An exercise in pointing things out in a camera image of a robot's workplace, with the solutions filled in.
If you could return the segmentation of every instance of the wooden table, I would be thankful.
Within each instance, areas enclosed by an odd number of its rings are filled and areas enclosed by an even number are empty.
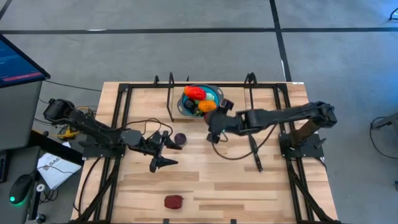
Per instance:
[[[118,82],[104,84],[96,115],[96,119],[102,123],[111,124],[118,85]],[[287,87],[292,106],[308,103],[303,83],[287,83]],[[229,114],[250,109],[248,89],[221,89],[224,97],[234,102],[234,109]],[[128,122],[158,118],[171,125],[174,134],[185,133],[187,145],[182,151],[164,149],[164,157],[175,159],[178,164],[161,168],[155,174],[149,172],[150,156],[126,150],[118,176],[112,223],[162,223],[164,218],[169,218],[171,223],[229,223],[231,219],[237,219],[238,223],[295,223],[286,163],[278,143],[279,128],[275,129],[259,150],[264,168],[260,174],[252,156],[240,161],[228,161],[215,154],[211,144],[206,141],[208,127],[204,121],[184,117],[177,111],[176,104],[182,91],[182,87],[175,87],[171,92],[174,96],[170,100],[175,118],[172,123],[166,109],[166,88],[133,89]],[[276,109],[272,90],[253,89],[252,93],[255,108]],[[118,126],[121,125],[123,105],[124,103],[120,109]],[[299,128],[303,123],[304,121],[297,122],[296,127]],[[150,136],[158,127],[157,123],[148,123],[145,137]],[[135,124],[130,128],[143,131],[144,125]],[[270,128],[255,134],[255,140],[261,142],[269,130]],[[228,137],[227,143],[216,145],[220,153],[238,157],[250,151],[247,136],[229,134]],[[88,159],[83,167],[76,204],[93,161],[95,159]],[[326,214],[337,219],[325,168],[312,158],[303,159],[303,163],[310,193]],[[88,179],[83,194],[83,209],[98,191],[102,169],[103,159]],[[165,208],[164,198],[175,194],[184,198],[182,208]],[[303,198],[300,192],[298,194],[302,216],[306,218]],[[107,200],[108,196],[105,195],[102,218],[106,213]],[[77,212],[74,211],[72,219],[76,217]]]

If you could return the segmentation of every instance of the concrete floor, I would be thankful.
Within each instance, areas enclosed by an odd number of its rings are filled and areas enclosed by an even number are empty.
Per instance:
[[[397,27],[388,22],[393,0],[276,0],[282,28]],[[12,0],[0,30],[273,27],[267,0]],[[105,81],[283,81],[275,33],[7,35],[50,74],[52,81],[101,89]],[[369,122],[398,111],[398,32],[284,33],[293,81],[305,82],[310,100],[336,107],[339,123],[320,134],[339,219],[396,223],[398,161],[371,145]],[[44,83],[41,98],[97,105],[100,94]],[[45,105],[39,103],[37,118]],[[35,129],[48,127],[35,124]],[[398,157],[390,127],[376,144]],[[66,222],[79,177],[40,206],[50,222]]]

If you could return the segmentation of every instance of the white paper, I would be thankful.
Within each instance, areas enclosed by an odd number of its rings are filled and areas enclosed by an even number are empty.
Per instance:
[[[64,142],[63,145],[66,147],[70,147],[69,142]],[[79,165],[76,165],[72,162],[68,162],[49,153],[44,154],[37,163],[37,168],[43,166],[52,166],[64,172],[72,172],[72,173],[75,173],[81,167]],[[61,185],[64,181],[66,181],[71,175],[73,175],[71,173],[64,174],[63,172],[60,172],[57,169],[51,167],[43,167],[37,170],[40,172],[41,176],[52,190],[56,189],[59,185]]]

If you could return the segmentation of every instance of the blue bowl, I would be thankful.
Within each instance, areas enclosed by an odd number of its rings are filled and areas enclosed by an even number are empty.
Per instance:
[[[206,85],[206,84],[195,84],[195,85],[191,85],[191,86],[197,86],[202,88],[206,93],[211,93],[213,94],[213,96],[215,96],[215,103],[218,106],[221,102],[221,100],[224,99],[224,93],[221,91],[220,88],[218,88],[217,86],[211,86],[211,85]],[[184,107],[184,103],[186,102],[186,100],[189,99],[189,97],[187,97],[184,93],[182,93],[182,96],[180,98],[180,100],[177,103],[177,107],[179,112],[182,115],[185,116],[192,116],[194,118],[202,118],[204,116],[195,116],[191,113],[191,111],[187,110]]]

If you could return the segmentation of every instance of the monitor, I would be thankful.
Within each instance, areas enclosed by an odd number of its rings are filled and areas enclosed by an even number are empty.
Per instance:
[[[42,67],[0,34],[0,88],[48,78]]]

